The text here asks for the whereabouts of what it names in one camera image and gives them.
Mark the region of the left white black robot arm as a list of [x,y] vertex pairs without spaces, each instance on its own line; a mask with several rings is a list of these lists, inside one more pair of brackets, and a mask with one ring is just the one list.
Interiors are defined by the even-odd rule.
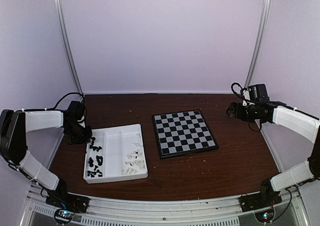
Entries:
[[66,182],[50,172],[28,150],[26,134],[45,129],[63,128],[72,145],[85,144],[92,138],[92,129],[85,117],[69,110],[13,111],[0,115],[0,155],[13,170],[37,182],[61,208],[72,204]]

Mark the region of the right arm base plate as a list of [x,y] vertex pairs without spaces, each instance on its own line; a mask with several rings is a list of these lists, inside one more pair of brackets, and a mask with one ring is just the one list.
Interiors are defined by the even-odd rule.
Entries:
[[279,195],[271,197],[263,196],[260,192],[254,194],[245,194],[239,198],[239,203],[242,212],[255,211],[267,207],[271,207],[274,204],[282,202],[282,198]]

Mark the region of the black white chess board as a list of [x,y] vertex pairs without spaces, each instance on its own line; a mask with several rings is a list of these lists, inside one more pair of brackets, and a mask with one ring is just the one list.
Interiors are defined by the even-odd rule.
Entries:
[[219,148],[200,109],[155,114],[152,123],[160,159]]

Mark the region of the white compartment tray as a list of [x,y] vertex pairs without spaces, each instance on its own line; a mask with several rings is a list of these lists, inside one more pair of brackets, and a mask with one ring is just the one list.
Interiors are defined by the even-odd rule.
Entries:
[[88,143],[83,170],[83,179],[88,184],[121,182],[148,177],[148,167],[146,174],[122,175],[125,149],[130,148],[130,144],[133,142],[142,143],[144,146],[140,124],[94,129],[92,130],[92,136],[96,138],[96,144],[100,143],[103,148],[103,176],[95,178],[87,178],[85,176]]

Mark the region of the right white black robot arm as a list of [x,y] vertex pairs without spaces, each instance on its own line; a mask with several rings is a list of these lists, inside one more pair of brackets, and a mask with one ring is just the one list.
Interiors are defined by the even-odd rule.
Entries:
[[239,119],[247,123],[258,120],[261,124],[271,123],[287,128],[313,144],[311,155],[306,161],[263,181],[260,192],[256,196],[259,206],[268,206],[282,190],[320,178],[319,119],[280,102],[247,105],[232,102],[226,109],[226,114],[231,119]]

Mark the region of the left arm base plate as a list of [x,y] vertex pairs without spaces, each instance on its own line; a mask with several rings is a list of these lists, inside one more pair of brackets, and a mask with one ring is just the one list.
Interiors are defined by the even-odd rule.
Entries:
[[90,199],[85,196],[68,194],[67,200],[60,200],[53,196],[48,196],[45,203],[56,208],[66,209],[74,213],[86,213]]

